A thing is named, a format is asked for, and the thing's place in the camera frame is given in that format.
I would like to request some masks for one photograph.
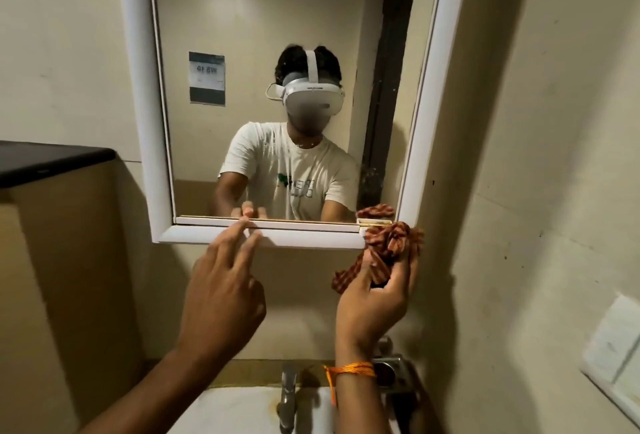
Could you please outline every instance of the vr headset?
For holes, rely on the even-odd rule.
[[[306,50],[308,75],[292,72],[284,77],[282,85],[275,83],[265,92],[271,100],[281,100],[287,113],[293,116],[334,116],[340,112],[344,90],[334,79],[318,78],[316,53]],[[269,95],[275,87],[276,97]]]

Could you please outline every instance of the brown checkered cloth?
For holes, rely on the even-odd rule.
[[[396,211],[389,205],[376,205],[358,212],[358,218],[392,218]],[[371,251],[373,259],[371,280],[373,284],[384,284],[391,277],[391,267],[398,261],[404,250],[412,243],[418,244],[418,252],[422,246],[423,233],[418,228],[411,228],[403,221],[395,221],[390,225],[375,225],[365,233],[365,250]],[[356,279],[362,267],[364,251],[350,268],[338,271],[333,275],[331,288],[339,294]]]

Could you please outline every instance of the hand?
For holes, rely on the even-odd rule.
[[[258,207],[256,211],[252,202],[244,202],[240,208],[234,208],[231,211],[231,218],[240,218],[245,216],[247,218],[267,218],[267,210],[265,207]]]
[[[338,303],[336,366],[370,361],[382,335],[403,318],[418,269],[417,246],[395,263],[384,287],[371,288],[371,264],[371,252],[366,250],[360,273]]]
[[[262,233],[254,230],[236,255],[248,224],[243,217],[217,236],[187,287],[176,350],[204,371],[221,368],[243,349],[266,315],[262,284],[250,272]]]

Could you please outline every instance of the metal faucet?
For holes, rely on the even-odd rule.
[[[298,371],[292,363],[285,363],[282,368],[282,397],[278,406],[280,432],[291,434],[296,424],[296,382]]]

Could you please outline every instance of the mirror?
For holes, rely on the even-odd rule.
[[[175,215],[395,207],[434,0],[416,1],[155,0]]]

